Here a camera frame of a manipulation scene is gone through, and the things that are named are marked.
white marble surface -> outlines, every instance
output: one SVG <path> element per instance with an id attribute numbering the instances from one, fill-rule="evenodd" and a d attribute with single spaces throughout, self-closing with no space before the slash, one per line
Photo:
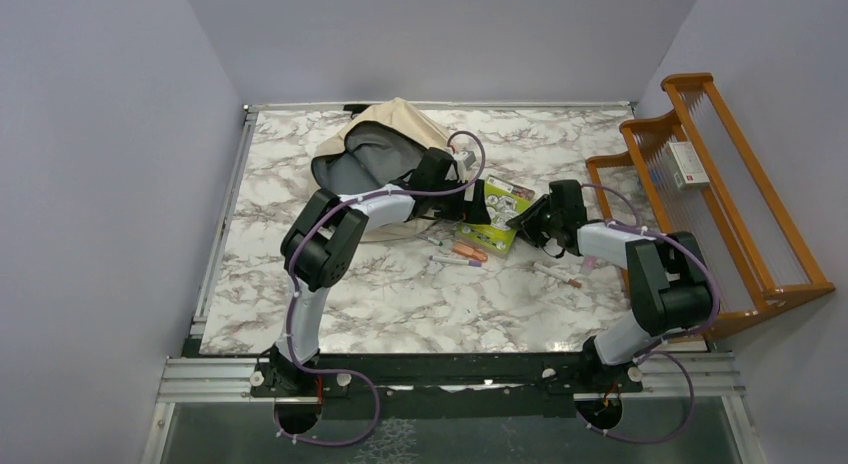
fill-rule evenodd
<path id="1" fill-rule="evenodd" d="M 537 196 L 556 179 L 588 182 L 585 159 L 623 152 L 618 125 L 631 116 L 623 108 L 426 113 L 451 130 L 476 133 L 486 146 L 488 172 L 533 188 Z M 280 242 L 307 200 L 309 156 L 348 119 L 338 111 L 259 115 L 202 353 L 256 353 L 280 334 L 286 305 Z M 604 179 L 649 209 L 635 172 Z M 598 217 L 593 191 L 584 196 L 590 217 Z M 626 208 L 610 201 L 616 216 L 629 221 Z M 653 218 L 650 212 L 645 217 Z M 426 234 L 450 241 L 454 227 L 438 223 Z M 330 292 L 322 351 L 570 351 L 628 309 L 610 265 L 579 276 L 583 287 L 575 289 L 534 271 L 533 263 L 576 275 L 580 258 L 554 260 L 524 242 L 482 268 L 429 262 L 436 252 L 419 239 L 360 245 L 350 271 Z"/>

yellow-green package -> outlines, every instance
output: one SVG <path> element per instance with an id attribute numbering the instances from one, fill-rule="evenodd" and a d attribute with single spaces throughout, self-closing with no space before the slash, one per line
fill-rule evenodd
<path id="1" fill-rule="evenodd" d="M 456 230 L 456 237 L 477 249 L 505 256 L 512 247 L 517 232 L 507 227 L 506 223 L 530 207 L 535 193 L 531 189 L 489 176 L 486 178 L 484 194 L 486 210 L 489 211 L 492 223 L 489 225 L 460 224 Z"/>

purple marker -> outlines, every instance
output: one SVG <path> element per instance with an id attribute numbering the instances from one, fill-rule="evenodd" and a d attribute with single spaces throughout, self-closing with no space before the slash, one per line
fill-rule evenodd
<path id="1" fill-rule="evenodd" d="M 458 264 L 460 266 L 482 267 L 483 263 L 473 259 L 454 259 L 452 257 L 430 256 L 433 262 L 443 262 L 445 264 Z"/>

white wall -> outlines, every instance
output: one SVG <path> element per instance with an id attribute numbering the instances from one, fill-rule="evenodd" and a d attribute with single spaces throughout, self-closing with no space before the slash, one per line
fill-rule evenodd
<path id="1" fill-rule="evenodd" d="M 660 81 L 708 71 L 789 208 L 835 295 L 730 340 L 772 463 L 845 462 L 848 393 L 848 0 L 697 0 L 642 102 L 671 108 Z"/>
<path id="2" fill-rule="evenodd" d="M 636 100 L 694 0 L 189 0 L 242 100 Z"/>
<path id="3" fill-rule="evenodd" d="M 0 0 L 0 462 L 138 462 L 242 119 L 185 0 Z"/>

wooden rack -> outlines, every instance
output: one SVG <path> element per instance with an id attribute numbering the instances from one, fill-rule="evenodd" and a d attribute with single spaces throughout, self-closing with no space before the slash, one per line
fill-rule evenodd
<path id="1" fill-rule="evenodd" d="M 634 167 L 660 230 L 688 230 L 698 238 L 723 297 L 706 337 L 735 334 L 833 292 L 713 76 L 676 74 L 662 88 L 673 109 L 623 123 L 627 152 L 592 157 L 586 166 L 595 184 L 601 184 L 601 168 Z M 692 143 L 708 187 L 676 189 L 660 155 L 670 141 Z M 597 195 L 603 216 L 611 218 L 607 197 Z"/>

